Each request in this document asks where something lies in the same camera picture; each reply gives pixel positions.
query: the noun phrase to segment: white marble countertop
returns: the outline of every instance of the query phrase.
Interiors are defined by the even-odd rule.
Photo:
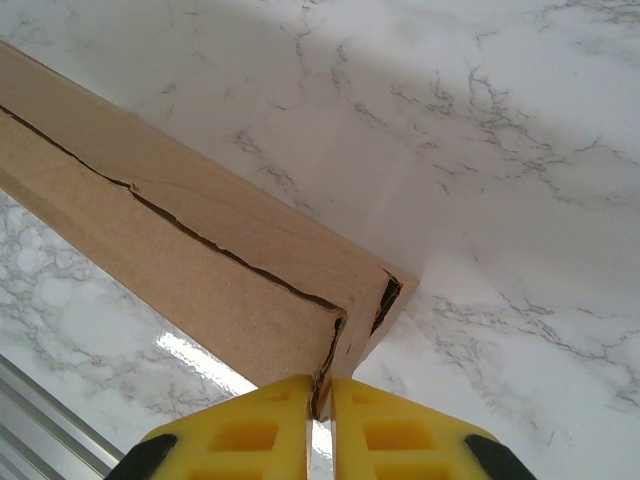
[[[422,279],[358,379],[492,431],[541,480],[636,478],[640,2],[0,11],[6,41]],[[119,448],[251,388],[0,206],[2,353]]]

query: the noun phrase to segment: cardboard box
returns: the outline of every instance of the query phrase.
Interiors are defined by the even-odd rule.
[[[258,386],[311,373],[317,413],[330,378],[353,374],[415,291],[411,276],[6,44],[0,65],[0,186]]]

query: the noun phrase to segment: glossy surface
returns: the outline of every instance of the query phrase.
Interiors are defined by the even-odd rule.
[[[422,279],[357,378],[538,478],[636,475],[634,2],[1,8],[11,44]],[[250,388],[2,202],[0,348],[121,449]]]

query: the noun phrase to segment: yellow plastic piece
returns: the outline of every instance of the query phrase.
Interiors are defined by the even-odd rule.
[[[488,432],[355,380],[331,389],[336,480],[491,480],[464,443]]]
[[[306,480],[310,392],[297,375],[153,430],[178,437],[153,480]]]

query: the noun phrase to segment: brown cardboard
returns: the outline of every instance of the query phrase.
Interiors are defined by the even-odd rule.
[[[411,276],[6,44],[0,65],[0,186],[257,385],[312,373],[322,404],[415,291]]]

